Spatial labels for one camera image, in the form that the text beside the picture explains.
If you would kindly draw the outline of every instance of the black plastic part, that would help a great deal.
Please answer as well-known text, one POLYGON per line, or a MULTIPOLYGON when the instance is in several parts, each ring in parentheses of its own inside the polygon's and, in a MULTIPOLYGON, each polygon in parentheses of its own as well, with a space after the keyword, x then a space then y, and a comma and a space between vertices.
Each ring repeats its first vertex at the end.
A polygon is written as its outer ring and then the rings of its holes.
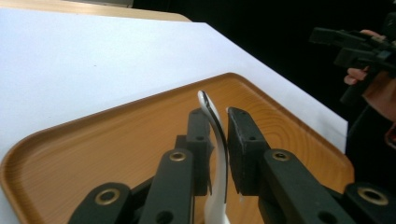
POLYGON ((69 224, 129 223, 132 197, 128 186, 106 183, 93 189, 75 210, 69 224))
POLYGON ((273 208, 261 209, 265 223, 275 223, 274 220, 295 224, 355 223, 303 164, 286 150, 272 149, 264 152, 262 178, 266 184, 259 197, 260 208, 266 204, 273 208))
POLYGON ((146 199, 149 195, 149 189, 154 177, 146 180, 145 182, 139 184, 135 188, 131 189, 132 202, 128 209, 129 212, 133 213, 132 220, 129 224, 137 224, 146 203, 146 199))
POLYGON ((396 12, 390 12, 385 18, 381 35, 385 35, 390 41, 396 39, 396 12))
POLYGON ((167 151, 152 181, 139 223, 191 223, 193 205, 193 156, 186 149, 167 151))
POLYGON ((228 108, 228 149, 236 191, 259 195, 260 158, 270 146, 247 111, 228 108))
POLYGON ((358 182, 346 186, 342 205, 358 223, 396 223, 395 196, 376 185, 358 182))
POLYGON ((189 114, 189 124, 186 137, 186 149, 194 156, 194 195, 204 196, 207 187, 211 192, 210 155, 213 146, 210 142, 210 125, 207 116, 201 108, 192 110, 189 114))
POLYGON ((321 27, 315 27, 309 36, 309 42, 315 44, 334 45, 340 48, 360 49, 364 48, 367 35, 359 32, 335 31, 321 27))

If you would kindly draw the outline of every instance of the black background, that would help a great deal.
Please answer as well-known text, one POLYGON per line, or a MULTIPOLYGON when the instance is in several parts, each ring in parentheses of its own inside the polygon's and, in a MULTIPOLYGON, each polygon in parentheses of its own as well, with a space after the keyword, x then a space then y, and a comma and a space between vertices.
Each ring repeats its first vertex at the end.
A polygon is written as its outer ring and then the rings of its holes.
POLYGON ((347 69, 333 64, 339 48, 309 42, 315 27, 380 33, 385 17, 396 11, 385 0, 135 0, 135 8, 169 11, 207 22, 332 111, 353 123, 365 106, 346 106, 347 69))

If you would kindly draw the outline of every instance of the person's hand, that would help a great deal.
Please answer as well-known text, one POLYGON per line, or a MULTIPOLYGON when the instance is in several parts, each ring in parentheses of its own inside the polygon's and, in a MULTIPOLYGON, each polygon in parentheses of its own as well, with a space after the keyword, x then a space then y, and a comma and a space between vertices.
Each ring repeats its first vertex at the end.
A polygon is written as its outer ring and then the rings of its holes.
MULTIPOLYGON (((381 36, 369 30, 362 30, 361 32, 367 35, 381 36)), ((348 85, 354 85, 364 80, 367 70, 367 67, 364 69, 348 68, 344 82, 348 85)), ((382 71, 376 75, 373 82, 364 92, 363 98, 379 114, 396 122, 396 78, 390 77, 388 72, 382 71)))

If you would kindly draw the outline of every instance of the wooden tray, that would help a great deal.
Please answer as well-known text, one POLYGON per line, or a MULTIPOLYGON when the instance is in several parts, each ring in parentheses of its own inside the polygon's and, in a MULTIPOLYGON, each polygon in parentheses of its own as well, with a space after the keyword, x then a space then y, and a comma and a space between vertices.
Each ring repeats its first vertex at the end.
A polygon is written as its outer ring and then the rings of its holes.
MULTIPOLYGON (((224 74, 22 139, 1 165, 2 187, 20 221, 66 223, 93 188, 106 182, 133 188, 153 176, 176 136, 187 133, 188 115, 199 107, 199 90, 211 97, 225 130, 225 108, 244 109, 271 147, 293 152, 323 185, 342 192, 353 181, 352 166, 339 150, 252 83, 224 74)), ((229 179, 231 223, 262 223, 257 198, 241 202, 229 179)), ((204 223, 204 204, 205 197, 196 198, 195 223, 204 223)))

